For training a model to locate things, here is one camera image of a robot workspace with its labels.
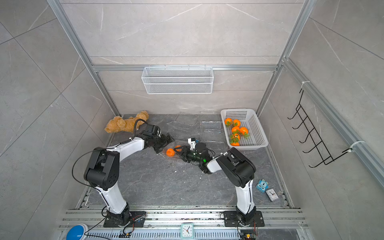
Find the leafy twin oranges container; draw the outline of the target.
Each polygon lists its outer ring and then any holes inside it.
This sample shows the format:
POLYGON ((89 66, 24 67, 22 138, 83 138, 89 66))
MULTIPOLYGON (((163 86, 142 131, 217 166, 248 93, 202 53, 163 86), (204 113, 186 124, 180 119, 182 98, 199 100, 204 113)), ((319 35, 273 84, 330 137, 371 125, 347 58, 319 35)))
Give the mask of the leafy twin oranges container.
POLYGON ((226 127, 240 127, 241 126, 241 122, 237 119, 235 120, 232 120, 231 118, 227 118, 225 119, 225 126, 226 127))
POLYGON ((239 134, 246 139, 249 137, 249 130, 246 127, 233 127, 232 133, 239 134))

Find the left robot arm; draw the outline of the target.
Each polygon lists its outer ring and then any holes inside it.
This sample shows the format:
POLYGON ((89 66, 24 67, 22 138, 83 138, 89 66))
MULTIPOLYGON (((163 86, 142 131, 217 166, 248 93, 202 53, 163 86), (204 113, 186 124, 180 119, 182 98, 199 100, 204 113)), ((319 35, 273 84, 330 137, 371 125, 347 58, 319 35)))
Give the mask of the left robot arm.
POLYGON ((152 147, 155 153, 161 152, 168 144, 174 142, 170 134, 163 134, 160 127, 150 125, 143 119, 134 123, 133 136, 127 141, 121 142, 109 148, 95 148, 81 155, 91 154, 84 172, 85 184, 74 175, 74 167, 71 174, 73 179, 81 185, 91 187, 102 196, 106 207, 107 217, 123 221, 131 216, 129 204, 124 200, 118 187, 120 174, 120 162, 136 152, 152 147))

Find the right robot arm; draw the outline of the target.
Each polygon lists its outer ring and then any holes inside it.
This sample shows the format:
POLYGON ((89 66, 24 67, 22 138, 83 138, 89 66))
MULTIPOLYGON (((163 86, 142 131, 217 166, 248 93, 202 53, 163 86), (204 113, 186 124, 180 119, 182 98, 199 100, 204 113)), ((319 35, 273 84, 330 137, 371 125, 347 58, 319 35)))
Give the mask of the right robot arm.
POLYGON ((196 164, 205 174, 217 171, 226 174, 236 188, 236 209, 243 222, 249 221, 256 214, 252 190, 256 167, 237 148, 232 147, 216 157, 211 156, 213 151, 205 143, 197 143, 193 148, 177 146, 173 150, 184 162, 196 164))

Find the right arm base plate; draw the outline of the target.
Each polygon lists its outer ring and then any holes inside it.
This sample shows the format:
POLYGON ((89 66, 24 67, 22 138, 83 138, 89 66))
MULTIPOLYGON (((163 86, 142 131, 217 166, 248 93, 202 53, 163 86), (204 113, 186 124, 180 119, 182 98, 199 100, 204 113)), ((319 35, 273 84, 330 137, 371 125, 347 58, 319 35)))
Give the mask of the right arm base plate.
POLYGON ((221 217, 226 227, 251 226, 260 228, 265 226, 264 217, 260 211, 251 211, 246 215, 237 211, 224 211, 221 217))

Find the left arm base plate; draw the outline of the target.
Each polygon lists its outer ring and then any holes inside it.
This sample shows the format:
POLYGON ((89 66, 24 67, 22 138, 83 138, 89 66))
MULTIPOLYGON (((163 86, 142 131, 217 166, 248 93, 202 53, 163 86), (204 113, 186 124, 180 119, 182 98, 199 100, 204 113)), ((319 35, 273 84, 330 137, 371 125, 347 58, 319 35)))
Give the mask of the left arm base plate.
POLYGON ((132 227, 142 228, 146 219, 147 212, 122 212, 113 214, 107 211, 106 219, 103 223, 104 228, 132 227))

